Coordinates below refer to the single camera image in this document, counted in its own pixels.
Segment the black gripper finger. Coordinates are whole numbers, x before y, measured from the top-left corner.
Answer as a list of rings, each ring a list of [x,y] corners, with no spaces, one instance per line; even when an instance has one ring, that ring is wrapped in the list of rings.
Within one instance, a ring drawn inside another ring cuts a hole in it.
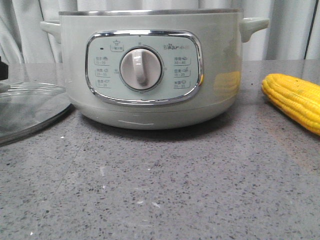
[[[6,80],[9,76],[9,66],[0,57],[0,80]]]

